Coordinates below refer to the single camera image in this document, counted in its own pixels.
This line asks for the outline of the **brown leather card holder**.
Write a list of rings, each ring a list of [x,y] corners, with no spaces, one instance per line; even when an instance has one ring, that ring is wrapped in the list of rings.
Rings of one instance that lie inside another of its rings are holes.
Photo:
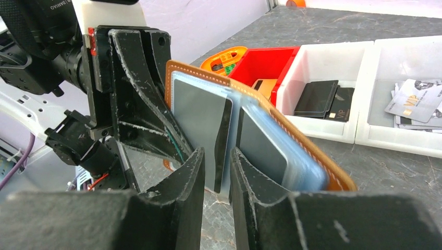
[[[237,148],[291,191],[355,191],[351,177],[253,88],[175,60],[166,64],[165,101],[181,130],[205,151],[205,189],[227,197]]]

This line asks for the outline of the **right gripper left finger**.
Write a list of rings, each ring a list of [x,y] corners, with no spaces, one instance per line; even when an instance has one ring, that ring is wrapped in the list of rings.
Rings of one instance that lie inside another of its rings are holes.
[[[143,193],[19,192],[1,204],[1,249],[199,249],[204,149]]]

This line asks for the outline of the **white divided plastic bin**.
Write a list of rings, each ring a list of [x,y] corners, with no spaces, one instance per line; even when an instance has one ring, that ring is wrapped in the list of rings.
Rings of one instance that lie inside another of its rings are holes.
[[[441,134],[395,127],[385,112],[396,84],[441,78],[441,36],[302,45],[284,77],[276,108],[305,135],[441,157]],[[354,88],[347,122],[294,115],[307,83]]]

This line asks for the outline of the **red plastic bin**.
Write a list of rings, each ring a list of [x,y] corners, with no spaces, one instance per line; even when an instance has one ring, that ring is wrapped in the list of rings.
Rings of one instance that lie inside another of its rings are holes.
[[[300,46],[249,48],[228,75],[236,81],[253,87],[259,79],[275,79],[269,101],[276,105],[277,92],[291,67]]]

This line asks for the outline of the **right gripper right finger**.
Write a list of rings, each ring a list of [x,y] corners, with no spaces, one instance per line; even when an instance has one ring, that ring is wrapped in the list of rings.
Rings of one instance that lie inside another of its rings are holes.
[[[289,191],[230,155],[237,249],[441,249],[424,204],[397,193]]]

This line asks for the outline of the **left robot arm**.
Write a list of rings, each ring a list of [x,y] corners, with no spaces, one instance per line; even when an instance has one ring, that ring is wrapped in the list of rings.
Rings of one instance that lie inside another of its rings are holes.
[[[90,177],[69,190],[137,189],[118,148],[183,164],[193,147],[166,103],[170,35],[138,1],[1,1],[1,110]]]

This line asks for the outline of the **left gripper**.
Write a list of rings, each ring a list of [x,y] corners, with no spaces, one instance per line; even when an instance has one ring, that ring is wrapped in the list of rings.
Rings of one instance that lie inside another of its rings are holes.
[[[169,34],[151,27],[98,26],[89,28],[83,41],[91,137],[116,136],[179,168],[193,147],[165,100]]]

